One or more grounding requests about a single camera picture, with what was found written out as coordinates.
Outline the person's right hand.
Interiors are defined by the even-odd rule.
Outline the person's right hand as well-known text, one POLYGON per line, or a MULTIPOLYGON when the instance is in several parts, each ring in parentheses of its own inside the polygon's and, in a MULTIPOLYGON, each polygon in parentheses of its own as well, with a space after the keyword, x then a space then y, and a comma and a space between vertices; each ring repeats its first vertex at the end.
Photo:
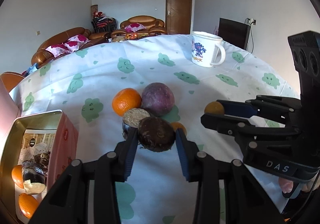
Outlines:
MULTIPOLYGON (((304 184, 302 187, 302 191, 309 192, 310 190, 315 190, 319 187, 319 180, 315 181, 316 178, 314 177, 310 182, 304 184)), ((278 179, 279 186, 283 193, 290 193, 293 189, 293 181, 287 180, 284 178, 278 179)))

